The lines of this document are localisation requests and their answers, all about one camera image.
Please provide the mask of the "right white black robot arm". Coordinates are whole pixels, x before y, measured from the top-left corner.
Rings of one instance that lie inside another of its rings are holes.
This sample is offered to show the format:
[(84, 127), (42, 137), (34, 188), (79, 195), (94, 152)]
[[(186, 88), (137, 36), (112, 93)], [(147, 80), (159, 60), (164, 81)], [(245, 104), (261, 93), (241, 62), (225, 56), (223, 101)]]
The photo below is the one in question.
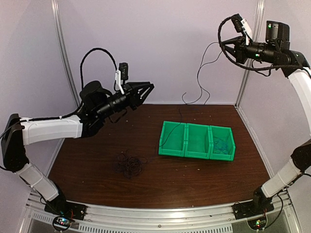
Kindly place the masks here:
[[(265, 42), (251, 37), (252, 30), (239, 14), (224, 19), (217, 32), (225, 57), (245, 70), (260, 72), (280, 69), (290, 81), (302, 105), (307, 121), (311, 120), (311, 67), (305, 56), (290, 50), (290, 27), (277, 21), (266, 22)], [(299, 179), (311, 166), (311, 142), (294, 149), (279, 172), (253, 194), (249, 210), (260, 214), (272, 197)]]

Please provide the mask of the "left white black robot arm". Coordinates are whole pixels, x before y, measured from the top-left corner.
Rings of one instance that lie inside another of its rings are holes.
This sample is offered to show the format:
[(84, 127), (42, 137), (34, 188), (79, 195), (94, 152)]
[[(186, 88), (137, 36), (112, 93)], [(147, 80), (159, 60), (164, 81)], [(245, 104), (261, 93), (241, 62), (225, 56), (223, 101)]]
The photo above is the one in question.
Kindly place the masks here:
[(128, 82), (123, 83), (117, 92), (111, 93), (99, 81), (92, 81), (80, 92), (80, 107), (69, 115), (21, 118), (18, 114), (12, 114), (0, 137), (2, 169), (17, 174), (41, 194), (54, 211), (60, 216), (66, 215), (70, 211), (66, 197), (54, 182), (30, 162), (25, 146), (55, 139), (92, 137), (113, 114), (128, 107), (135, 110), (142, 105), (153, 88), (150, 82)]

